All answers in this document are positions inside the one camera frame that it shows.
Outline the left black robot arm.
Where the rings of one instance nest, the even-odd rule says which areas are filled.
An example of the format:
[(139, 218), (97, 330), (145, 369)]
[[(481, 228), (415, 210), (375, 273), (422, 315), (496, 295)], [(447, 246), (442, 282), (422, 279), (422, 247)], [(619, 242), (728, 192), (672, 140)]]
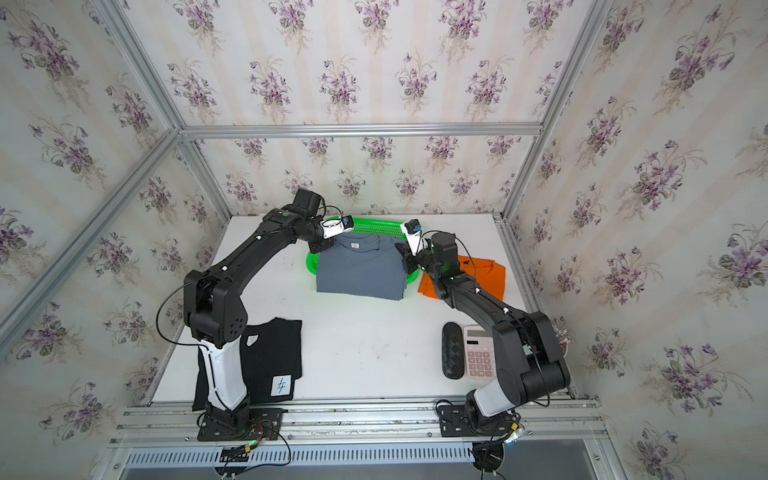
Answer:
[(211, 421), (237, 431), (249, 421), (240, 356), (248, 314), (241, 295), (284, 248), (299, 240), (314, 253), (332, 246), (322, 225), (325, 207), (321, 195), (300, 189), (292, 203), (266, 213), (255, 231), (223, 260), (186, 275), (183, 320), (202, 360), (208, 388), (204, 410)]

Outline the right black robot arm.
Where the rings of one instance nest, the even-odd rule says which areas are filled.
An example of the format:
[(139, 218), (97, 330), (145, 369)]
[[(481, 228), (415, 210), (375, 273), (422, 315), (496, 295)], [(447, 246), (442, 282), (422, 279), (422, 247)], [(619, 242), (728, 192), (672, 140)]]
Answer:
[(493, 342), (496, 377), (467, 394), (473, 420), (488, 420), (571, 385), (563, 348), (551, 320), (540, 311), (514, 308), (487, 292), (460, 267), (455, 234), (423, 231), (417, 220), (400, 225), (409, 250), (408, 273), (419, 269), (432, 281), (437, 297), (469, 316)]

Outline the grey-blue t-shirt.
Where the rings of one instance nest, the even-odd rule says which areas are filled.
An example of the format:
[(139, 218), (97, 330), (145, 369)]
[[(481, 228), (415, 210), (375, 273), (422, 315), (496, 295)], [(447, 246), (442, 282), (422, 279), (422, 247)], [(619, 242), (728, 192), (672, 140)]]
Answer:
[(319, 254), (316, 290), (399, 301), (404, 297), (407, 274), (397, 246), (389, 235), (349, 232), (333, 238), (334, 244)]

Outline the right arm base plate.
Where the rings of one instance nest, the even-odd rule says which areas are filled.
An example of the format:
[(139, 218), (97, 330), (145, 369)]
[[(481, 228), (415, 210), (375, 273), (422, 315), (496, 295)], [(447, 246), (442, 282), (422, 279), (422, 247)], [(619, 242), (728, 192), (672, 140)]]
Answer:
[(445, 399), (435, 402), (434, 411), (443, 438), (493, 437), (505, 440), (523, 429), (520, 416), (514, 411), (485, 417), (472, 405), (454, 404)]

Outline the black t-shirt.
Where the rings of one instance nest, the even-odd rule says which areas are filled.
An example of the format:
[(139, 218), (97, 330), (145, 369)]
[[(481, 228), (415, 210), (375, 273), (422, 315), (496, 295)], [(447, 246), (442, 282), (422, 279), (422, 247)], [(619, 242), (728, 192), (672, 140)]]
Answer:
[(292, 399), (295, 382), (302, 377), (302, 326), (300, 320), (274, 318), (246, 326), (237, 340), (221, 349), (199, 341), (192, 409), (235, 410), (244, 403)]

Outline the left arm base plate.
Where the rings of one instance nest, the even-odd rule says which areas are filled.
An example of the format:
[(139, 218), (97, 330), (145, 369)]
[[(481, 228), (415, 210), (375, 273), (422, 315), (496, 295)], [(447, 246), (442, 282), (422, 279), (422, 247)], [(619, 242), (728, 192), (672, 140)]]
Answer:
[(243, 407), (233, 412), (207, 409), (199, 423), (199, 442), (277, 440), (284, 409)]

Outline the green plastic mesh basket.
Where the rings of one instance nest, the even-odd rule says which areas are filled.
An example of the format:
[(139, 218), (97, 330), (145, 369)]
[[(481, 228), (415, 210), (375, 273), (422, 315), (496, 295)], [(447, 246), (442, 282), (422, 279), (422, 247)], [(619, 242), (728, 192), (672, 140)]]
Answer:
[[(402, 232), (401, 224), (401, 221), (355, 217), (352, 233), (386, 235), (406, 242), (406, 235)], [(317, 273), (319, 260), (319, 253), (307, 254), (305, 264), (308, 271), (313, 275)]]

